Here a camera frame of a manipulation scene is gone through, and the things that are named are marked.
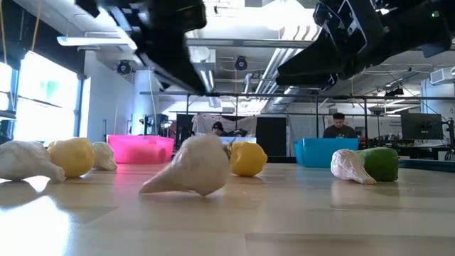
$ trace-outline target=wall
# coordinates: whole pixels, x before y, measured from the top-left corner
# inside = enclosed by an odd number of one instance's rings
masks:
[[[429,79],[423,80],[422,96],[423,97],[455,97],[455,85],[453,83],[443,85],[432,85]],[[445,119],[455,119],[455,102],[448,100],[424,100],[422,103],[422,113],[441,114]],[[449,137],[449,132],[445,131],[446,137]]]
[[[80,136],[91,142],[104,141],[104,119],[108,134],[126,134],[133,114],[133,77],[125,79],[116,74],[101,63],[94,52],[86,52],[85,75],[90,82],[84,84],[82,92]]]
[[[144,125],[139,120],[144,115],[161,113],[159,111],[159,95],[140,95],[140,92],[159,92],[159,82],[155,79],[150,70],[138,70],[134,75],[134,101],[133,101],[133,121],[132,134],[139,135],[144,133]]]
[[[368,124],[368,137],[376,138],[378,135],[384,136],[389,134],[400,135],[401,134],[401,118],[400,117],[379,117],[379,127],[377,117],[367,117]],[[326,126],[332,125],[332,118],[326,118]],[[365,128],[364,117],[346,117],[346,125],[350,127]]]
[[[234,107],[234,105],[230,104],[229,102],[222,102],[222,107],[226,107],[229,105],[230,107]],[[222,112],[222,107],[209,107],[208,101],[195,101],[191,103],[188,108],[189,112]],[[177,113],[186,111],[186,101],[160,101],[159,103],[159,112],[163,114],[167,114],[170,120],[177,120]]]

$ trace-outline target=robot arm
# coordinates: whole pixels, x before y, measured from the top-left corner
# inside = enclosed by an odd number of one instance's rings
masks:
[[[136,43],[136,54],[160,80],[163,90],[177,85],[202,95],[205,86],[190,61],[185,33],[204,28],[203,0],[77,0],[96,17],[98,6]]]
[[[455,1],[319,0],[314,20],[321,34],[278,68],[278,85],[332,86],[414,48],[426,58],[443,53],[454,38]]]
[[[177,85],[202,95],[185,33],[207,24],[203,0],[77,0],[97,15],[109,11],[137,44],[165,90]],[[278,68],[278,85],[329,87],[389,57],[420,47],[425,57],[450,49],[453,0],[319,0],[314,21],[323,30],[308,48]]]

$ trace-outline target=dark hair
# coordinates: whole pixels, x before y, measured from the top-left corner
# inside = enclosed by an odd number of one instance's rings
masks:
[[[333,114],[333,119],[344,119],[343,113],[335,113]]]
[[[219,129],[223,131],[224,130],[223,124],[221,122],[216,122],[215,124],[213,124],[212,129]]]

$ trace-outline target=security camera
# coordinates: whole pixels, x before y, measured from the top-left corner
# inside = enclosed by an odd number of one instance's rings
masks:
[[[235,69],[238,71],[243,71],[248,68],[247,59],[245,56],[239,56],[235,62]]]
[[[132,67],[128,60],[121,60],[117,66],[117,73],[120,75],[129,75],[132,72]]]

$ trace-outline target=window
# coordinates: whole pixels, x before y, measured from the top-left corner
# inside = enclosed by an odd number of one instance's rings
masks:
[[[9,106],[8,94],[11,91],[11,76],[13,69],[5,63],[0,63],[0,110],[7,110]]]
[[[73,137],[79,93],[76,73],[27,53],[19,74],[14,139],[51,142]]]

